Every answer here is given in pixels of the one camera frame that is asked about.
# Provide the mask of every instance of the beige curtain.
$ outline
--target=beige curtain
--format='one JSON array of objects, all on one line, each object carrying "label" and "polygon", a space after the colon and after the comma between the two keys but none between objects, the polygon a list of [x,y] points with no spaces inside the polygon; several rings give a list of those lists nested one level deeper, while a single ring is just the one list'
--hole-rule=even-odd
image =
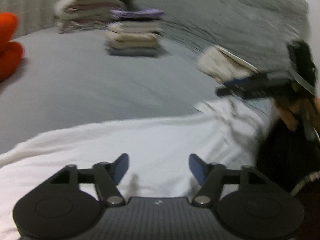
[{"label": "beige curtain", "polygon": [[55,25],[53,5],[57,0],[0,0],[0,12],[18,15],[20,23],[15,37]]}]

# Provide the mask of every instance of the human hand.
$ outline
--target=human hand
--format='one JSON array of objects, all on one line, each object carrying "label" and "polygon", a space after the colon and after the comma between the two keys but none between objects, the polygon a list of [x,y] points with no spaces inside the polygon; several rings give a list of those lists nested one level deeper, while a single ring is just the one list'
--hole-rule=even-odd
[{"label": "human hand", "polygon": [[316,131],[320,132],[320,98],[314,98],[314,106],[309,99],[298,99],[288,108],[283,108],[277,100],[274,101],[275,107],[283,122],[287,125],[290,131],[295,131],[298,128],[299,122],[294,117],[294,114],[301,114],[303,111],[308,111],[310,121]]}]

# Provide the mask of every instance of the stack of folded clothes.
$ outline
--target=stack of folded clothes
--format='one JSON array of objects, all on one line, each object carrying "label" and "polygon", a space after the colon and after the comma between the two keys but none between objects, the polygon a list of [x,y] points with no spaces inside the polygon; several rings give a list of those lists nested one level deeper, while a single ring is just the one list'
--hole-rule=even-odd
[{"label": "stack of folded clothes", "polygon": [[163,11],[150,9],[145,11],[111,10],[111,16],[117,22],[108,25],[106,31],[106,49],[110,55],[157,57],[161,27],[159,21]]},{"label": "stack of folded clothes", "polygon": [[113,21],[111,9],[126,10],[132,0],[59,0],[55,4],[55,16],[61,33],[75,28],[106,28]]}]

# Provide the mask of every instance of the orange object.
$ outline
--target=orange object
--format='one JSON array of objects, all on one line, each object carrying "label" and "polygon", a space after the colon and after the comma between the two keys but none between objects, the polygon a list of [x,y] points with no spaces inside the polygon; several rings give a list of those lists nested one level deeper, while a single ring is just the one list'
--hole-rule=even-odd
[{"label": "orange object", "polygon": [[17,70],[24,54],[20,43],[10,41],[17,27],[18,17],[15,14],[0,14],[0,82]]}]

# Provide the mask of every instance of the wrinkled gray blanket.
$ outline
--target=wrinkled gray blanket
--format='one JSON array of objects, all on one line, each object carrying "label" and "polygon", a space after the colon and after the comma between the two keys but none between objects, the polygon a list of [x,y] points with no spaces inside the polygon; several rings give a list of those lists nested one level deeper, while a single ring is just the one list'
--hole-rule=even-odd
[{"label": "wrinkled gray blanket", "polygon": [[166,12],[164,34],[195,50],[218,44],[259,70],[289,67],[286,42],[307,27],[305,0],[138,0]]}]

